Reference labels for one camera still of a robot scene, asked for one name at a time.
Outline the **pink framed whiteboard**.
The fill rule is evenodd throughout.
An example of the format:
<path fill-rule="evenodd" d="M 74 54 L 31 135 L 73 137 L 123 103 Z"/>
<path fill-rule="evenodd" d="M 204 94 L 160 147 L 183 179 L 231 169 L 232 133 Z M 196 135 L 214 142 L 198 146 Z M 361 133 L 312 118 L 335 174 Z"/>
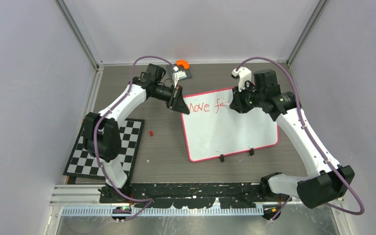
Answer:
<path fill-rule="evenodd" d="M 223 103 L 231 103 L 232 89 L 208 91 L 184 97 L 190 114 L 182 114 L 188 158 L 200 162 L 274 146 L 279 128 L 260 108 L 239 114 Z"/>

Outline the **orange curved plastic piece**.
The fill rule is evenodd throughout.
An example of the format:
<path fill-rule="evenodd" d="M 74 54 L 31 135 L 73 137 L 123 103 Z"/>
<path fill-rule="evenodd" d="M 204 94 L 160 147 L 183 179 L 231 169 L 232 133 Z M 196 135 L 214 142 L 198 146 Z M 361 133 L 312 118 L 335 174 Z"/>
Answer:
<path fill-rule="evenodd" d="M 177 60 L 176 66 L 182 67 L 185 70 L 188 70 L 190 68 L 190 64 L 186 60 Z"/>

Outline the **black white checkerboard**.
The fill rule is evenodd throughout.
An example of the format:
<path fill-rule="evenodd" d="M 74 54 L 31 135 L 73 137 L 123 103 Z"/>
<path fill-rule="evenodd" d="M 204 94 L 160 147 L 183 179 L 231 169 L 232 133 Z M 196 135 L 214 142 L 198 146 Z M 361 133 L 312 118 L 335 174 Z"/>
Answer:
<path fill-rule="evenodd" d="M 127 179 L 131 180 L 143 134 L 145 120 L 126 118 L 119 125 L 121 149 L 117 159 L 122 165 Z M 104 174 L 98 167 L 96 159 L 92 157 L 83 145 L 83 127 L 80 127 L 74 147 L 64 169 L 65 176 L 104 180 Z"/>

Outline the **grey studded baseplate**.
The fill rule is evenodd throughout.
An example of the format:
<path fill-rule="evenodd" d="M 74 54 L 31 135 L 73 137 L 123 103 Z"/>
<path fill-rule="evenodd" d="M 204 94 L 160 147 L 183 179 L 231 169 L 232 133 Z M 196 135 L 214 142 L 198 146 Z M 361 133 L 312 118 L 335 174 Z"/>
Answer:
<path fill-rule="evenodd" d="M 192 78 L 190 69 L 186 69 L 182 65 L 174 64 L 173 66 L 168 66 L 167 69 L 171 79 L 183 80 Z"/>

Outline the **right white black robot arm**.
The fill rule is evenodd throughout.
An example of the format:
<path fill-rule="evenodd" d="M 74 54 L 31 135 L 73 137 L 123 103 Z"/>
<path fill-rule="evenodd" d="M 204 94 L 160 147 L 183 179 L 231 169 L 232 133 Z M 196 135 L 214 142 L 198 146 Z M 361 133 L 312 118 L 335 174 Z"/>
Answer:
<path fill-rule="evenodd" d="M 320 142 L 298 105 L 293 92 L 282 93 L 274 70 L 252 73 L 248 68 L 234 69 L 230 109 L 246 114 L 253 108 L 264 113 L 286 133 L 301 157 L 307 176 L 287 176 L 275 172 L 260 180 L 260 195 L 266 201 L 279 194 L 299 198 L 315 208 L 345 195 L 355 177 L 351 166 L 342 166 Z"/>

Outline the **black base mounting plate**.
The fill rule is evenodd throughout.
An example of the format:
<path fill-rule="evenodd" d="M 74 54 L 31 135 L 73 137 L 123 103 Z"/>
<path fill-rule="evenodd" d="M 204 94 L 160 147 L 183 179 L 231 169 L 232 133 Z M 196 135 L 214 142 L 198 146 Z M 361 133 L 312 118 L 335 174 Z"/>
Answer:
<path fill-rule="evenodd" d="M 247 209 L 255 203 L 269 202 L 279 205 L 288 195 L 264 195 L 258 183 L 129 183 L 118 194 L 111 186 L 99 189 L 100 203 L 125 203 L 143 208 L 152 199 L 149 208 L 208 209 L 219 203 L 223 209 Z"/>

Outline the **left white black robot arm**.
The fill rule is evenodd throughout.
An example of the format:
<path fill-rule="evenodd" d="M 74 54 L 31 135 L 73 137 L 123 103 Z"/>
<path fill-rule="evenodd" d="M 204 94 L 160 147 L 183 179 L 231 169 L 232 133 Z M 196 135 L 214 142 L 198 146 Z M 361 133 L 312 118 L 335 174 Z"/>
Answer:
<path fill-rule="evenodd" d="M 113 103 L 99 113 L 89 112 L 84 118 L 83 146 L 97 160 L 106 183 L 114 187 L 112 197 L 120 203 L 126 202 L 131 192 L 125 186 L 128 176 L 117 159 L 122 149 L 119 125 L 150 97 L 165 102 L 170 110 L 190 113 L 183 99 L 183 88 L 178 85 L 180 79 L 186 78 L 186 72 L 174 67 L 171 86 L 161 82 L 165 74 L 163 67 L 149 64 L 145 72 L 132 78 Z"/>

